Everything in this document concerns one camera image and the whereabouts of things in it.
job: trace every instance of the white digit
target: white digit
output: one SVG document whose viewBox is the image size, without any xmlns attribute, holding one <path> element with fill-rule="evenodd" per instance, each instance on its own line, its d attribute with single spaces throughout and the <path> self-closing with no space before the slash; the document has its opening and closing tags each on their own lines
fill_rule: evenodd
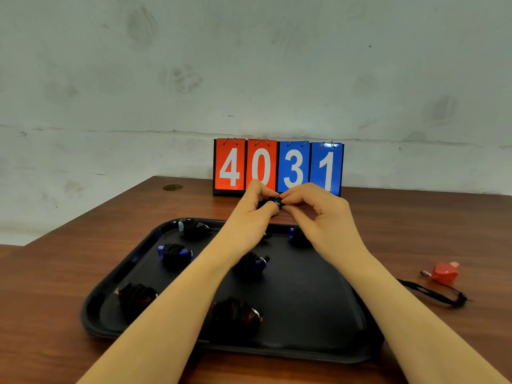
<svg viewBox="0 0 512 384">
<path fill-rule="evenodd" d="M 297 173 L 297 180 L 295 182 L 292 182 L 290 180 L 290 177 L 287 177 L 287 178 L 284 178 L 285 180 L 285 185 L 288 187 L 288 188 L 292 188 L 292 187 L 295 187 L 295 186 L 299 186 L 300 184 L 302 184 L 302 180 L 304 179 L 304 174 L 302 173 L 302 170 L 299 168 L 302 164 L 302 154 L 297 150 L 297 149 L 291 149 L 290 151 L 288 151 L 288 153 L 286 154 L 285 156 L 285 159 L 286 160 L 291 160 L 292 156 L 295 156 L 297 161 L 295 162 L 295 164 L 292 164 L 291 165 L 291 170 L 292 171 L 295 171 Z"/>
<path fill-rule="evenodd" d="M 227 167 L 231 163 L 231 171 L 227 172 Z M 227 159 L 224 162 L 224 165 L 221 168 L 221 172 L 219 173 L 219 177 L 222 179 L 231 179 L 230 186 L 235 187 L 237 185 L 237 179 L 240 179 L 240 173 L 237 172 L 237 149 L 233 148 L 229 155 L 227 155 Z"/>
<path fill-rule="evenodd" d="M 334 156 L 334 152 L 329 152 L 326 157 L 324 157 L 320 161 L 320 168 L 327 164 L 327 169 L 325 172 L 325 190 L 331 191 L 331 182 L 332 182 L 332 158 Z"/>
<path fill-rule="evenodd" d="M 265 172 L 263 173 L 263 180 L 261 181 L 264 185 L 267 185 L 268 180 L 270 179 L 270 154 L 265 148 L 260 148 L 256 150 L 253 156 L 253 179 L 258 179 L 258 161 L 259 157 L 263 156 L 263 160 L 265 161 Z"/>
</svg>

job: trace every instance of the left hand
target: left hand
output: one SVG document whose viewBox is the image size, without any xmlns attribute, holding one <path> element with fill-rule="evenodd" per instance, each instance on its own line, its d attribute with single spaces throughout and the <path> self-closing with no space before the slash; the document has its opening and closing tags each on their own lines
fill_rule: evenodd
<svg viewBox="0 0 512 384">
<path fill-rule="evenodd" d="M 256 210 L 258 202 L 268 197 L 278 196 L 279 193 L 272 191 L 259 180 L 253 179 L 231 216 L 212 240 L 212 243 L 220 244 L 228 252 L 233 265 L 259 243 L 270 218 L 279 213 L 279 206 L 274 202 L 267 202 Z"/>
</svg>

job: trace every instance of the right hand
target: right hand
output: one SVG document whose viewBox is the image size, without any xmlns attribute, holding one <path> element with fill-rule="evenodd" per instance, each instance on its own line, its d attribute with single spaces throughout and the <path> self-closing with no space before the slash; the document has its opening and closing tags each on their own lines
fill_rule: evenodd
<svg viewBox="0 0 512 384">
<path fill-rule="evenodd" d="M 349 203 L 313 183 L 292 187 L 281 194 L 283 207 L 300 226 L 315 250 L 329 263 L 366 252 L 350 213 Z M 313 206 L 318 216 L 311 220 L 295 204 Z"/>
</svg>

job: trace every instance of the scoreboard number card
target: scoreboard number card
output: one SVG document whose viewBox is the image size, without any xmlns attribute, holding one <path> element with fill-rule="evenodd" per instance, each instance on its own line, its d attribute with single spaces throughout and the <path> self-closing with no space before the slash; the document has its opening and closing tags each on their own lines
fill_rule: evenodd
<svg viewBox="0 0 512 384">
<path fill-rule="evenodd" d="M 247 179 L 245 188 L 253 179 L 275 191 L 278 164 L 278 142 L 275 140 L 249 139 L 247 142 Z"/>
<path fill-rule="evenodd" d="M 342 187 L 343 149 L 341 143 L 311 143 L 309 181 L 337 196 Z"/>
<path fill-rule="evenodd" d="M 278 193 L 309 180 L 309 141 L 279 142 Z"/>
<path fill-rule="evenodd" d="M 214 195 L 242 196 L 245 192 L 245 139 L 215 139 Z"/>
</svg>

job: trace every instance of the red number card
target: red number card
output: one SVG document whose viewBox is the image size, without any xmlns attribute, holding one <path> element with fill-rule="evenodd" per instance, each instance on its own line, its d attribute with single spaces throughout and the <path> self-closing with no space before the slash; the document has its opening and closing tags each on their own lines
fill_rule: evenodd
<svg viewBox="0 0 512 384">
<path fill-rule="evenodd" d="M 275 173 L 278 161 L 278 142 L 275 140 L 249 139 L 247 142 L 247 180 L 258 179 L 275 191 Z"/>
<path fill-rule="evenodd" d="M 238 195 L 245 189 L 245 139 L 215 139 L 214 195 Z"/>
</svg>

